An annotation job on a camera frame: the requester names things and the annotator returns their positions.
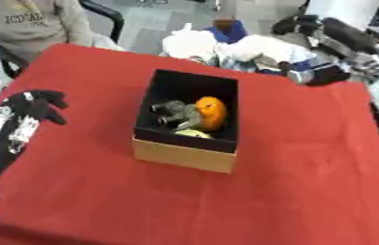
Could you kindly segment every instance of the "box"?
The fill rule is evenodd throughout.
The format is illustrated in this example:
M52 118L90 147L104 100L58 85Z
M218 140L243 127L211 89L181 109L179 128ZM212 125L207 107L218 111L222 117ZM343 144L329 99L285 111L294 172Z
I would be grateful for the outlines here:
M157 123L150 106L170 100L196 103L213 96L228 110L223 128L210 132L213 139L176 135ZM139 160L231 173L238 137L237 80L157 70L146 92L134 128L133 149Z

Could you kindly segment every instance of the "orange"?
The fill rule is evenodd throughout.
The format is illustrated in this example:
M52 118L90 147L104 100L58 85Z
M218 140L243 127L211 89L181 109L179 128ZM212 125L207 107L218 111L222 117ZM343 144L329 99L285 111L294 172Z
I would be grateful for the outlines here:
M227 107L215 97L203 97L195 106L203 115L203 130L214 131L224 124L227 117Z

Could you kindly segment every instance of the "table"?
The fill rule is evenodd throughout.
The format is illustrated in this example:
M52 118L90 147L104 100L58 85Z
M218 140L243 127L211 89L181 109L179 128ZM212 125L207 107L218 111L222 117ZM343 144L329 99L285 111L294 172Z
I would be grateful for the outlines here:
M239 79L233 174L133 159L157 68ZM0 245L379 245L379 135L361 84L58 45L6 94L34 88L65 92L69 123L43 123L0 178Z

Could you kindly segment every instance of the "clothing pile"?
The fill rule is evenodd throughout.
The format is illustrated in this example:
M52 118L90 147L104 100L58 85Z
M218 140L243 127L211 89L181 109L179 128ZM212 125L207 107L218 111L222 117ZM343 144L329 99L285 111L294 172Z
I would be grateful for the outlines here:
M241 72L281 74L279 64L289 62L293 70L310 69L315 57L309 50L272 36L247 35L235 20L224 34L216 27L195 31L190 23L163 40L162 56L189 59L206 65Z

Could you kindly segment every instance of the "floor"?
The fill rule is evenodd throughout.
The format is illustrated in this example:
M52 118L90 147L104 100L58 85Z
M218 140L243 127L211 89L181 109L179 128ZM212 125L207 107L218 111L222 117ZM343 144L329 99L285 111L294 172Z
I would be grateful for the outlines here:
M245 24L249 33L268 34L270 27L282 17L293 14L304 0L222 0L221 12L213 11L214 0L206 3L190 0L168 0L166 5L137 0L97 0L99 3L120 11L125 19L120 45L128 51L158 55L161 40L171 31L181 29L185 23L194 28L209 27L217 17L235 16ZM92 29L109 34L112 24L104 17L88 13ZM0 79L8 84L11 80L2 72Z

